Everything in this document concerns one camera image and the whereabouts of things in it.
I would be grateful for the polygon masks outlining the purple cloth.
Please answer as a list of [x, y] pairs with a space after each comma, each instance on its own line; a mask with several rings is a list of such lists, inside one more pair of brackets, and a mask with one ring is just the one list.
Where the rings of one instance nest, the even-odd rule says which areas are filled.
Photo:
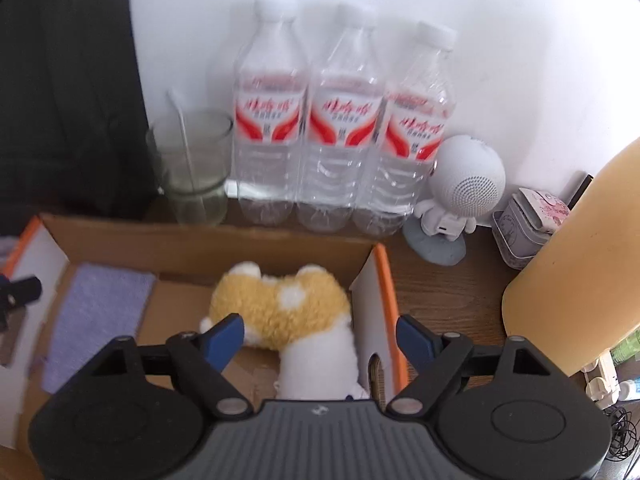
[[42, 390], [56, 393], [112, 339], [134, 336], [155, 281], [152, 273], [78, 266], [51, 335]]

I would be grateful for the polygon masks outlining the red cardboard box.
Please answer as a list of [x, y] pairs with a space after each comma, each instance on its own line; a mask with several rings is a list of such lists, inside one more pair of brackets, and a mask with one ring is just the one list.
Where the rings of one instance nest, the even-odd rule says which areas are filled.
[[2, 274], [10, 280], [35, 275], [42, 295], [29, 307], [10, 366], [1, 371], [1, 443], [26, 446], [29, 419], [46, 397], [41, 364], [58, 305], [81, 263], [156, 275], [138, 330], [140, 344], [157, 344], [204, 318], [210, 291], [237, 263], [253, 261], [271, 276], [305, 264], [322, 266], [349, 290], [359, 359], [359, 381], [369, 382], [378, 356], [388, 396], [408, 385], [406, 358], [395, 341], [399, 316], [385, 247], [365, 238], [236, 226], [178, 226], [107, 222], [44, 214], [33, 218]]

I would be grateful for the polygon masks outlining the yellow white plush toy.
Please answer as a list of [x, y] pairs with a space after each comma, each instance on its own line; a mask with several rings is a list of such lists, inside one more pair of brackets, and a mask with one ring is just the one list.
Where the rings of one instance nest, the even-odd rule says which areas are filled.
[[366, 400], [359, 383], [352, 306], [343, 287], [322, 266], [307, 264], [282, 278], [240, 262], [214, 289], [200, 331], [235, 313], [244, 346], [277, 352], [279, 400]]

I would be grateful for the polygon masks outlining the yellow thermos jug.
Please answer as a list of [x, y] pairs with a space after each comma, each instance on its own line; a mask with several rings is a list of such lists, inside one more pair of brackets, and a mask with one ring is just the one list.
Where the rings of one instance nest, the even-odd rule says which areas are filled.
[[506, 286], [506, 333], [572, 376], [639, 326], [639, 144], [614, 157]]

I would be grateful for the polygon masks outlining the black paper bag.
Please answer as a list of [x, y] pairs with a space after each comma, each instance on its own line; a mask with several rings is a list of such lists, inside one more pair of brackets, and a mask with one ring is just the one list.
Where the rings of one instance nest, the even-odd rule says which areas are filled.
[[1, 0], [1, 232], [156, 197], [130, 0]]

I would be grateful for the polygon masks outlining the small floral tin box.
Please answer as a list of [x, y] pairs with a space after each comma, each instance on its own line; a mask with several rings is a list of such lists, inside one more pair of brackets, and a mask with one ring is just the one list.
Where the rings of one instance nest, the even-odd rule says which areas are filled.
[[570, 210], [556, 196], [518, 188], [502, 211], [491, 214], [491, 229], [503, 261], [522, 270], [562, 226]]

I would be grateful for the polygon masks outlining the white power strip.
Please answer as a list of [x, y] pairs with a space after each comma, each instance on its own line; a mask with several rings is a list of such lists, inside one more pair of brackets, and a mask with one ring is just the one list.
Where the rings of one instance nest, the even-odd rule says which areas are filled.
[[611, 352], [606, 350], [582, 368], [588, 398], [601, 410], [614, 405], [620, 397], [620, 382]]

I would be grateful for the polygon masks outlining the white robot speaker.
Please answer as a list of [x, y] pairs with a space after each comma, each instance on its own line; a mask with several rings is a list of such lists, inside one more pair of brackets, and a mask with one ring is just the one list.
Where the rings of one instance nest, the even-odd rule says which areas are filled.
[[437, 152], [428, 187], [431, 196], [414, 206], [402, 234], [423, 260], [455, 266], [466, 254], [465, 235], [502, 199], [506, 170], [482, 140], [450, 136]]

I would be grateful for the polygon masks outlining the middle water bottle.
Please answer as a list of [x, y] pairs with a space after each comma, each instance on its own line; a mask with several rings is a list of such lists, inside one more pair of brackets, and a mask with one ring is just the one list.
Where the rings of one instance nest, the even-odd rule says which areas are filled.
[[385, 90], [375, 25], [368, 6], [340, 4], [312, 68], [296, 194], [297, 219], [311, 231], [343, 229], [355, 207]]

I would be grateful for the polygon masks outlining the water bottle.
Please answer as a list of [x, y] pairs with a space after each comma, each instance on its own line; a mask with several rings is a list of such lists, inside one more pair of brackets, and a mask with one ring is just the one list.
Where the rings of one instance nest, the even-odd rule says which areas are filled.
[[400, 50], [352, 214], [363, 233], [389, 236], [413, 213], [456, 107], [448, 70], [456, 40], [454, 30], [420, 22]]
[[311, 231], [343, 229], [355, 207], [385, 90], [375, 25], [368, 6], [340, 4], [312, 68], [296, 194], [297, 219]]
[[294, 0], [256, 0], [254, 15], [234, 63], [233, 167], [244, 216], [276, 226], [295, 202], [309, 65]]

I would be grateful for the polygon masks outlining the glass cup with straw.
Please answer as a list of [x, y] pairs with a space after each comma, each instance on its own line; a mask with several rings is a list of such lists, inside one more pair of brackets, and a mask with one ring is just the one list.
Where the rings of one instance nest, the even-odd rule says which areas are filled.
[[157, 187], [181, 224], [216, 226], [227, 214], [233, 119], [221, 110], [188, 107], [166, 91], [168, 112], [146, 134]]

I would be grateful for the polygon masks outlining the right water bottle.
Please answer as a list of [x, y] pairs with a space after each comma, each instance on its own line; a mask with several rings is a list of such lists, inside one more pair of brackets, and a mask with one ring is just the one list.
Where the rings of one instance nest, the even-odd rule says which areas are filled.
[[454, 30], [420, 22], [400, 50], [352, 214], [363, 233], [389, 236], [413, 213], [456, 107], [448, 70], [456, 40]]

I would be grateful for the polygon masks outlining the left water bottle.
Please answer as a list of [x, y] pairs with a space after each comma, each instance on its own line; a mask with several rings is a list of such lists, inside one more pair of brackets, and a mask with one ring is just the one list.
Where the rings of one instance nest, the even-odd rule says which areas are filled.
[[233, 167], [244, 216], [276, 226], [295, 202], [309, 65], [294, 0], [256, 0], [254, 15], [234, 63]]

